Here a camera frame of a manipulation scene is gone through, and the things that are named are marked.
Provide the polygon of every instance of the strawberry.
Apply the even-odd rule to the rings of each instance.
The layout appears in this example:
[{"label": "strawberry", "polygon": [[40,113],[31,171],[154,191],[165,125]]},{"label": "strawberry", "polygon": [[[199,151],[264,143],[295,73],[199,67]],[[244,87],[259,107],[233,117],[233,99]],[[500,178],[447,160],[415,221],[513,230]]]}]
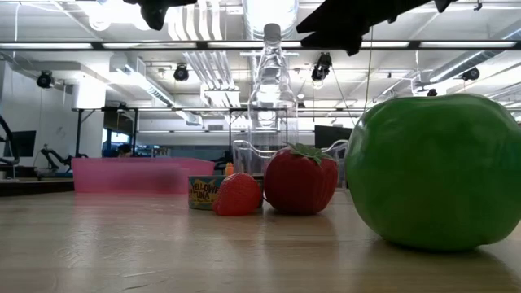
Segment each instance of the strawberry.
[{"label": "strawberry", "polygon": [[280,212],[311,215],[326,208],[338,181],[336,162],[297,143],[277,152],[265,171],[266,200]]},{"label": "strawberry", "polygon": [[212,210],[219,216],[244,216],[255,211],[261,200],[262,190],[255,179],[235,173],[221,183]]}]

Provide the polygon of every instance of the yellow label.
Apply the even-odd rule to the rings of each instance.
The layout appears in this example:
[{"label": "yellow label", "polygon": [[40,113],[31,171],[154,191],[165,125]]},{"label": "yellow label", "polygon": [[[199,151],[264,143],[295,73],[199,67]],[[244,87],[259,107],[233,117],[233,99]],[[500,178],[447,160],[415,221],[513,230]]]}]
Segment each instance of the yellow label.
[{"label": "yellow label", "polygon": [[203,182],[196,179],[190,186],[190,202],[194,205],[212,204],[217,198],[219,187],[215,185],[215,179],[210,182]]}]

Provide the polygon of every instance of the pink container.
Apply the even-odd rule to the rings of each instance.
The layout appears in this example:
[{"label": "pink container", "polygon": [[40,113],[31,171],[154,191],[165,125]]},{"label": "pink container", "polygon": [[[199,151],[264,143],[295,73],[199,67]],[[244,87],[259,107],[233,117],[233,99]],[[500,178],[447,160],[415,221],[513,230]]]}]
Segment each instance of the pink container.
[{"label": "pink container", "polygon": [[188,193],[189,176],[213,175],[214,163],[190,158],[72,159],[78,193]]}]

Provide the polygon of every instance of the wooden table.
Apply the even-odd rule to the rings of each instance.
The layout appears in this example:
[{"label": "wooden table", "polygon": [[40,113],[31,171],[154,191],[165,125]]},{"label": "wooden table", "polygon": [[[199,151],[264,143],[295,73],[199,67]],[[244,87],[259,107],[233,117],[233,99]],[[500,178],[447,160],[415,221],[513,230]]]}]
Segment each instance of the wooden table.
[{"label": "wooden table", "polygon": [[338,193],[319,216],[244,217],[186,197],[0,198],[0,292],[515,292],[521,228],[463,254],[382,241]]}]

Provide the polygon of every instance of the plastic fruit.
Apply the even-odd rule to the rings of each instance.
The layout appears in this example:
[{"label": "plastic fruit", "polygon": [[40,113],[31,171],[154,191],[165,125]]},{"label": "plastic fruit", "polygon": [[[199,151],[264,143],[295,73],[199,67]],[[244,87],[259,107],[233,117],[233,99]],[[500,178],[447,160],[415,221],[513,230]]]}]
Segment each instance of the plastic fruit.
[{"label": "plastic fruit", "polygon": [[504,239],[521,218],[521,129],[488,98],[396,98],[352,132],[355,206],[388,241],[461,251]]},{"label": "plastic fruit", "polygon": [[219,216],[244,216],[255,211],[261,200],[262,190],[255,179],[235,173],[221,183],[212,210]]},{"label": "plastic fruit", "polygon": [[277,152],[264,176],[266,200],[280,212],[312,215],[326,208],[338,181],[336,162],[313,147]]}]

